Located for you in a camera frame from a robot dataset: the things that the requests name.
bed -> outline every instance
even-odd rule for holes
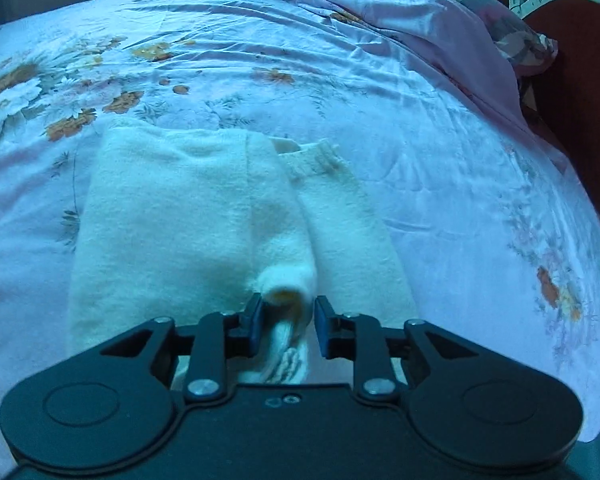
[[[521,59],[457,0],[95,0],[0,26],[0,400],[66,358],[92,163],[125,115],[337,144],[420,316],[564,381],[592,440],[600,220],[526,124]]]

screw head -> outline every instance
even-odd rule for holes
[[[213,395],[220,389],[220,384],[213,379],[196,379],[187,385],[187,390],[196,397]]]
[[[300,396],[296,394],[288,394],[282,397],[282,401],[286,402],[287,404],[297,404],[301,400],[302,399],[300,398]]]
[[[282,399],[280,397],[269,397],[264,401],[264,405],[268,408],[279,408],[282,406]]]
[[[395,391],[395,383],[389,379],[376,377],[375,379],[365,381],[363,388],[369,395],[389,395]]]

patterned pillow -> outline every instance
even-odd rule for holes
[[[540,74],[558,54],[555,40],[532,30],[498,0],[455,0],[476,14],[487,27],[494,45],[513,67],[517,78]]]

white cloth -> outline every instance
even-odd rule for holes
[[[254,292],[310,312],[306,225],[272,144],[242,130],[165,130],[116,120],[92,177],[70,292],[71,354],[156,316],[197,323]],[[280,320],[254,380],[290,346]]]
[[[82,216],[69,352],[156,316],[191,324],[241,310],[254,292],[278,312],[260,354],[230,363],[245,382],[301,383],[310,368],[321,382],[350,376],[310,350],[316,294],[392,326],[415,316],[386,229],[328,142],[115,120]]]
[[[318,290],[337,313],[358,312],[401,328],[418,317],[411,288],[388,232],[348,165],[325,140],[302,146],[275,139],[304,210],[318,269]],[[308,383],[352,382],[352,362],[322,359],[314,326],[308,343]],[[394,371],[406,382],[400,359]]]

